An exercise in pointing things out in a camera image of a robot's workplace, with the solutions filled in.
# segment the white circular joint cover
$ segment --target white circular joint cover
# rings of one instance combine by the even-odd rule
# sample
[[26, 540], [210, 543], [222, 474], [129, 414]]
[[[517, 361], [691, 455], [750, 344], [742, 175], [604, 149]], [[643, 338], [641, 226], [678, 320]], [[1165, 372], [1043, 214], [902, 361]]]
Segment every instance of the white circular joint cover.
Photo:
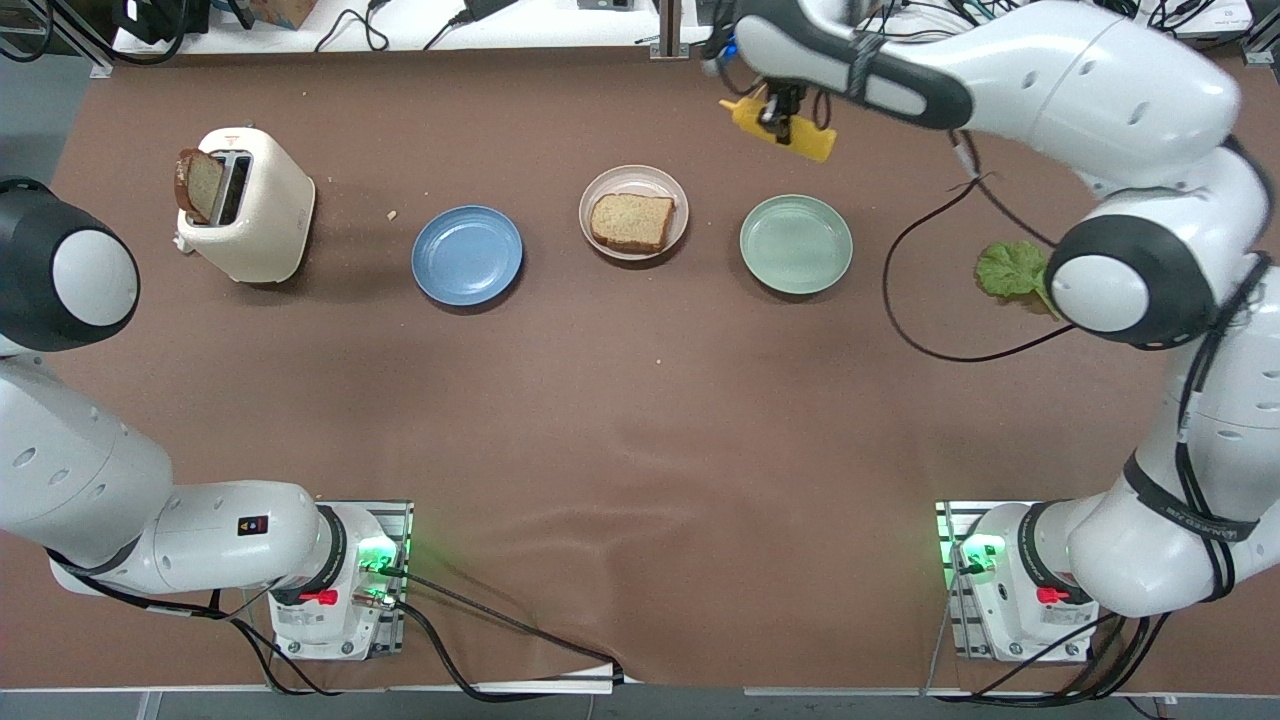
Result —
[[82, 323], [119, 323], [138, 300], [138, 266], [119, 240], [101, 231], [76, 231], [54, 254], [54, 291]]
[[1106, 255], [1082, 255], [1062, 264], [1050, 287], [1053, 305], [1088, 331], [1114, 333], [1137, 325], [1151, 306], [1146, 281]]

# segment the cardboard box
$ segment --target cardboard box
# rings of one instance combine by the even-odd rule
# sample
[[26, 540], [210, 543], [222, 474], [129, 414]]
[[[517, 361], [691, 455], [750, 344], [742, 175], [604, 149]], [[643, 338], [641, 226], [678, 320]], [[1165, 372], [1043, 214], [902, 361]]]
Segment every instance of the cardboard box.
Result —
[[[220, 10], [232, 12], [228, 0], [211, 0]], [[248, 9], [259, 22], [271, 23], [285, 29], [298, 29], [307, 19], [316, 0], [248, 0]]]

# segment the brown table surface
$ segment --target brown table surface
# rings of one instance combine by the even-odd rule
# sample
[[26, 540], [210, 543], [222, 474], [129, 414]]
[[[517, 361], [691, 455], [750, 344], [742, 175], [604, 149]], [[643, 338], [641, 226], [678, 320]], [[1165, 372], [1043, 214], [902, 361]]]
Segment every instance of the brown table surface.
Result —
[[[737, 131], [695, 64], [640, 55], [118, 69], [91, 85], [55, 191], [131, 243], [142, 304], [115, 340], [51, 363], [160, 442], [179, 483], [416, 501], [416, 569], [631, 676], [920, 687], [945, 594], [934, 500], [1106, 488], [1146, 432], [1162, 359], [1084, 333], [979, 366], [913, 352], [878, 277], [890, 241], [964, 179], [943, 137], [837, 104], [841, 141], [817, 165]], [[1245, 87], [1242, 140], [1280, 168], [1275, 79], [1228, 65]], [[170, 242], [178, 150], [246, 120], [319, 187], [308, 258], [279, 287], [238, 286]], [[1029, 150], [982, 150], [1001, 197], [1048, 234], [1092, 206]], [[689, 232], [660, 265], [620, 268], [581, 237], [584, 187], [620, 164], [687, 191]], [[737, 250], [746, 213], [788, 192], [832, 204], [856, 243], [844, 281], [805, 301], [762, 288]], [[471, 202], [515, 220], [525, 265], [506, 300], [448, 310], [413, 284], [410, 247]], [[977, 195], [920, 229], [893, 278], [904, 323], [952, 352], [1055, 328], [974, 287], [980, 249], [1019, 237]], [[261, 683], [230, 628], [63, 592], [15, 538], [0, 538], [0, 578], [3, 687]], [[1280, 693], [1258, 632], [1277, 596], [1270, 574], [1178, 614], [1130, 688]], [[472, 679], [586, 665], [415, 601]], [[396, 659], [312, 670], [343, 688], [445, 682], [416, 630]], [[936, 684], [1000, 671], [943, 657]]]

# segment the black label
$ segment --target black label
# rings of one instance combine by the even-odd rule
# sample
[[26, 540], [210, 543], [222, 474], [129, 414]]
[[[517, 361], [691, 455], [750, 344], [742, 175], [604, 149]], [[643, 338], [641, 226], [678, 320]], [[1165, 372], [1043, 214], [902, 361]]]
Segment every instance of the black label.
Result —
[[266, 515], [255, 518], [241, 518], [236, 524], [237, 536], [264, 536], [266, 534]]

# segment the bread slice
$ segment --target bread slice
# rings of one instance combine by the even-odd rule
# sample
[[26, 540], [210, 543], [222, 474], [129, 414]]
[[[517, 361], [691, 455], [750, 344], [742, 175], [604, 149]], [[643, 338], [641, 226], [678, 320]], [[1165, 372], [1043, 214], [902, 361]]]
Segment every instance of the bread slice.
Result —
[[591, 208], [591, 237], [618, 252], [653, 255], [667, 246], [675, 214], [671, 197], [605, 195]]
[[223, 184], [223, 164], [207, 152], [188, 147], [178, 154], [173, 173], [173, 192], [178, 206], [193, 223], [209, 224]]

